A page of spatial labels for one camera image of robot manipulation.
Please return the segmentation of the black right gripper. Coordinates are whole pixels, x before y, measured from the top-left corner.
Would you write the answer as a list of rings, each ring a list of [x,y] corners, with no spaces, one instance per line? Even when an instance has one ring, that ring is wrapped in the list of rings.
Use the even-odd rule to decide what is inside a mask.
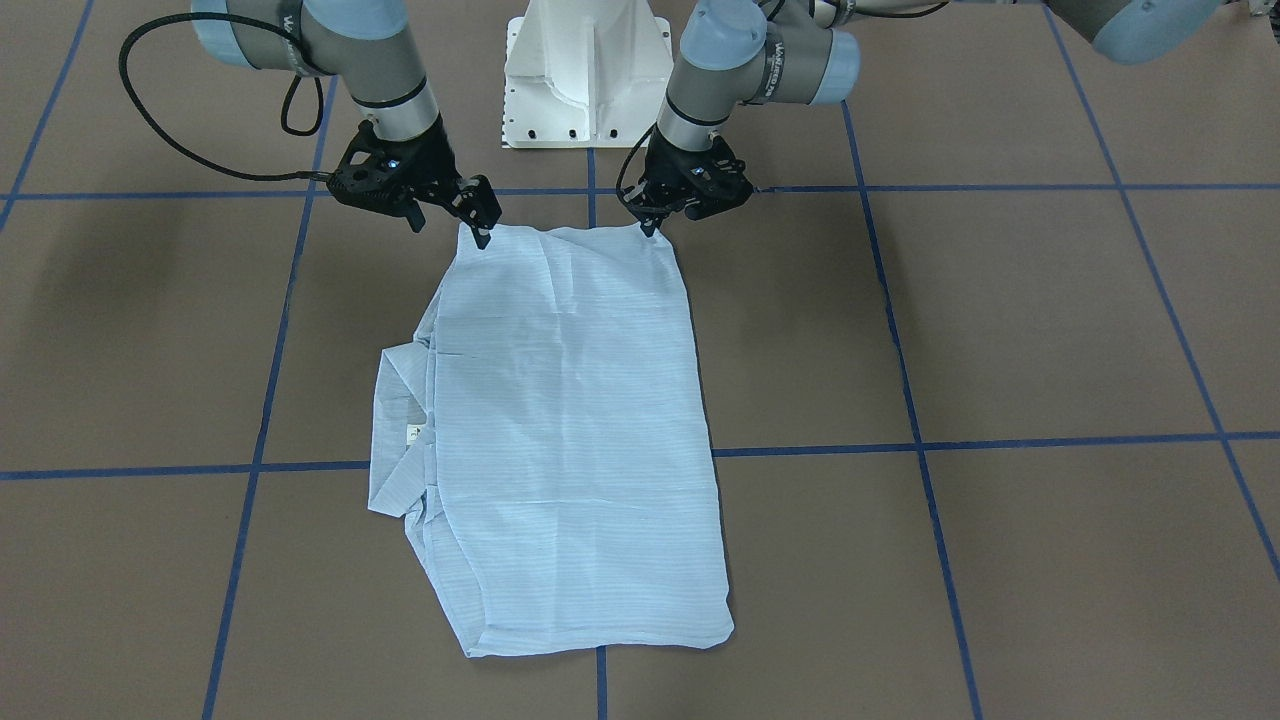
[[[406,219],[415,233],[425,227],[420,202],[442,208],[471,229],[480,251],[502,214],[485,176],[458,173],[442,118],[406,141],[379,138],[375,124],[361,120],[326,188],[347,206]]]

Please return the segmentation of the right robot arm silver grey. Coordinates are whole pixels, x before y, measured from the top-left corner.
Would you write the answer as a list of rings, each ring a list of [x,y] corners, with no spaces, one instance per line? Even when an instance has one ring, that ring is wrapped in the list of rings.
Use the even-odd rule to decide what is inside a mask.
[[[500,205],[484,176],[462,177],[402,1],[193,1],[195,29],[220,61],[337,76],[361,122],[325,184],[339,202],[424,228],[447,210],[485,249]]]

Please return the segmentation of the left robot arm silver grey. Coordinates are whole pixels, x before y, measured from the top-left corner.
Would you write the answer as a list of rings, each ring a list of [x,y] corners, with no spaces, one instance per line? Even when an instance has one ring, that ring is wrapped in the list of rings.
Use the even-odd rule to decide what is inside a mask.
[[[637,141],[643,173],[634,184],[617,181],[617,199],[649,237],[676,214],[696,222],[742,206],[754,187],[723,136],[732,111],[842,102],[861,69],[846,24],[938,9],[938,1],[696,3],[659,114]]]

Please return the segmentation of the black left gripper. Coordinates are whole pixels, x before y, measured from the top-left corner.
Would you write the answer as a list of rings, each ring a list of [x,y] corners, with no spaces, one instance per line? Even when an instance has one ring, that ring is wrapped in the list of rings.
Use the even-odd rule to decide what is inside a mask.
[[[755,186],[746,164],[719,135],[710,147],[687,151],[662,135],[649,135],[640,181],[623,190],[623,208],[652,238],[673,214],[698,222],[742,206]]]

